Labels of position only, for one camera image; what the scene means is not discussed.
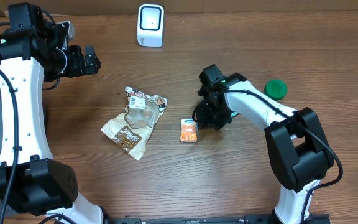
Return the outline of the orange red snack packet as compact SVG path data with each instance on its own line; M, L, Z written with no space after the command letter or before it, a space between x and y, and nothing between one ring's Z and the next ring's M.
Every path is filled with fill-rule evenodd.
M197 123L192 119L181 120L180 141L185 143L193 143L198 140Z

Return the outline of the green lid jar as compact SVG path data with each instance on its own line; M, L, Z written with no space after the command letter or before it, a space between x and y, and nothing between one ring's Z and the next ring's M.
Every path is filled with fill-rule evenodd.
M282 100L287 91L287 85L282 80L270 80L264 87L264 94L275 101Z

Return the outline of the brown white snack pouch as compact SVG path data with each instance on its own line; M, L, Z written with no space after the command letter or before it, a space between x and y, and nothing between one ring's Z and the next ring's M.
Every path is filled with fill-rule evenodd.
M125 88L125 93L128 100L125 112L110 119L101 131L131 157L140 160L168 100L159 95L150 96L129 86Z

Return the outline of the teal snack packet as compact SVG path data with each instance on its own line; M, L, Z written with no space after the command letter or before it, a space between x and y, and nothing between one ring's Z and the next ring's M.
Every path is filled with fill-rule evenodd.
M238 112L232 112L232 113L231 113L231 117L234 118L234 117L236 117L238 114L239 114Z

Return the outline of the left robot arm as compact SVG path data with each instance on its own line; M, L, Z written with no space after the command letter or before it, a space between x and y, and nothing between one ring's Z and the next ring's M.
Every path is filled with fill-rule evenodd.
M68 45L70 21L55 22L27 2L11 4L8 14L0 34L0 221L15 212L44 222L109 223L104 209L80 194L74 170L53 159L42 103L45 82L94 75L101 62L92 46Z

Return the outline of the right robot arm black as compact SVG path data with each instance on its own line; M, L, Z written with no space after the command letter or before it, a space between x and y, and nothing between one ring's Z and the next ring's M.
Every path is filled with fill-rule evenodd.
M219 130L234 113L264 131L270 166L281 185L275 208L268 214L245 215L241 223L330 223L328 215L309 211L314 192L325 185L328 169L339 165L329 147L317 114L310 108L296 110L256 89L245 76L222 74L212 64L199 75L203 100L192 118L201 129Z

